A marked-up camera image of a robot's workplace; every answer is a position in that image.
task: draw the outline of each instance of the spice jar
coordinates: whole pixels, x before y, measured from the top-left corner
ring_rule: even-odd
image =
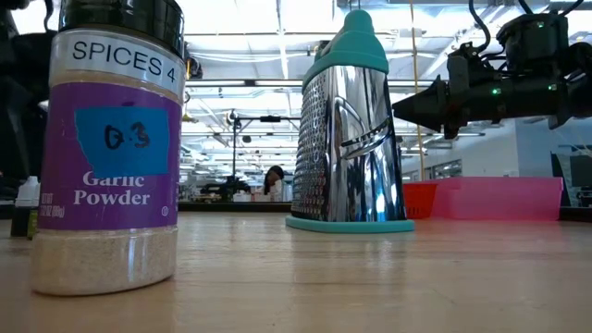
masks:
[[[173,275],[183,15],[174,0],[64,0],[31,283],[129,290]]]

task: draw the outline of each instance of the wooden countertop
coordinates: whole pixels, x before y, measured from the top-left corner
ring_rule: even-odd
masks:
[[[3,332],[590,332],[592,224],[417,221],[329,235],[285,214],[180,213],[178,269],[94,297],[29,291],[0,221]]]

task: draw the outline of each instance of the white label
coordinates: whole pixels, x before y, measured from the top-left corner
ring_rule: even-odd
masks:
[[[144,80],[180,94],[183,62],[141,39],[108,31],[67,31],[54,38],[52,74],[93,70]]]

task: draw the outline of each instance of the teal grater handle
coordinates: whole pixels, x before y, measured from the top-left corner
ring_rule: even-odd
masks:
[[[343,28],[314,58],[314,64],[304,75],[302,90],[310,80],[333,66],[370,68],[389,74],[385,49],[374,34],[372,18],[363,10],[353,10],[345,17]]]

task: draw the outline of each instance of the pink container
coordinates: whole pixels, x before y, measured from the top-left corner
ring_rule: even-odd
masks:
[[[561,178],[461,177],[438,185],[432,217],[472,220],[557,220]]]

